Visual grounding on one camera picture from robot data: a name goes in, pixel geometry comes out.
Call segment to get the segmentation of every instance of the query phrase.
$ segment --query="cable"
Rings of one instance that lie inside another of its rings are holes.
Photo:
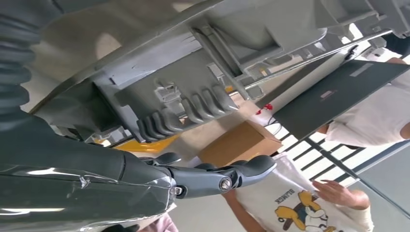
[[[270,117],[270,119],[268,120],[268,123],[267,123],[267,125],[266,125],[265,127],[270,126],[270,125],[273,125],[273,124],[279,124],[279,128],[275,131],[275,133],[273,133],[273,135],[275,136],[275,135],[277,135],[277,134],[279,133],[279,131],[280,131],[283,127],[282,127],[282,124],[280,124],[276,119],[271,123],[272,119],[274,119],[274,118],[273,118],[273,115]]]

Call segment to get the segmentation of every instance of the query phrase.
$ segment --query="metal rail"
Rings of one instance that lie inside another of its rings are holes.
[[[280,70],[280,71],[274,72],[274,73],[272,73],[272,74],[270,74],[270,75],[268,75],[268,76],[262,77],[262,78],[256,80],[255,82],[253,82],[253,83],[251,83],[251,84],[245,86],[245,89],[247,90],[247,89],[250,89],[250,88],[259,86],[259,85],[261,85],[261,84],[263,84],[263,83],[265,83],[265,82],[267,82],[267,81],[270,81],[270,80],[274,79],[275,77],[278,77],[278,76],[280,76],[280,75],[283,75],[283,74],[288,73],[288,72],[290,72],[290,71],[293,71],[293,70],[295,70],[295,69],[301,68],[301,67],[303,67],[303,66],[305,66],[305,65],[307,65],[307,64],[310,64],[310,63],[312,63],[312,62],[315,62],[315,61],[317,61],[317,60],[320,60],[320,59],[322,59],[322,58],[324,58],[324,57],[326,57],[326,56],[332,55],[332,54],[334,54],[334,53],[340,52],[341,50],[344,50],[344,49],[346,49],[346,48],[349,48],[349,47],[351,47],[351,46],[354,46],[354,45],[356,45],[356,44],[358,44],[358,43],[361,43],[361,42],[363,42],[363,41],[368,41],[368,40],[371,40],[371,39],[374,39],[374,38],[377,38],[377,37],[380,37],[380,36],[383,36],[383,35],[387,35],[387,34],[390,34],[390,33],[392,33],[392,30],[389,30],[389,29],[388,29],[388,30],[382,30],[382,31],[375,32],[375,33],[373,33],[373,34],[364,36],[364,37],[362,37],[362,38],[360,38],[360,39],[354,40],[354,41],[352,41],[352,42],[350,42],[350,43],[347,43],[347,44],[345,44],[345,45],[343,45],[343,46],[341,46],[341,47],[339,47],[339,48],[336,48],[335,50],[331,50],[331,51],[328,51],[328,52],[319,54],[319,55],[317,55],[317,56],[311,57],[311,58],[309,58],[309,59],[303,60],[303,61],[301,61],[301,62],[299,62],[299,63],[294,64],[294,65],[291,65],[291,66],[289,66],[289,67],[287,67],[287,68],[284,68],[284,69],[282,69],[282,70]],[[237,94],[237,93],[238,93],[237,91],[233,91],[233,92],[231,92],[229,95],[230,95],[230,96],[233,96],[233,95],[235,95],[235,94]]]

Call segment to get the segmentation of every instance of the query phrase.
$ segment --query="robotic hand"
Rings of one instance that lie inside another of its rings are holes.
[[[157,158],[141,158],[148,165],[169,172],[176,182],[178,199],[215,195],[231,189],[254,184],[267,176],[276,166],[269,156],[257,156],[250,161],[237,161],[217,168],[203,163],[195,168],[171,167],[180,160],[176,153],[165,153]]]

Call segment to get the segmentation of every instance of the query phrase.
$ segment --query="cardboard box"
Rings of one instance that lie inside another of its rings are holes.
[[[258,155],[271,155],[282,146],[263,126],[245,121],[208,145],[199,154],[204,163],[223,167]]]

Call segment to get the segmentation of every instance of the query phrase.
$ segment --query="white t-shirt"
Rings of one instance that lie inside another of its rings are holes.
[[[326,139],[359,147],[401,142],[410,122],[410,72],[400,75],[330,123]]]
[[[269,232],[369,232],[370,209],[353,210],[326,202],[285,154],[261,182],[238,188],[237,199]]]

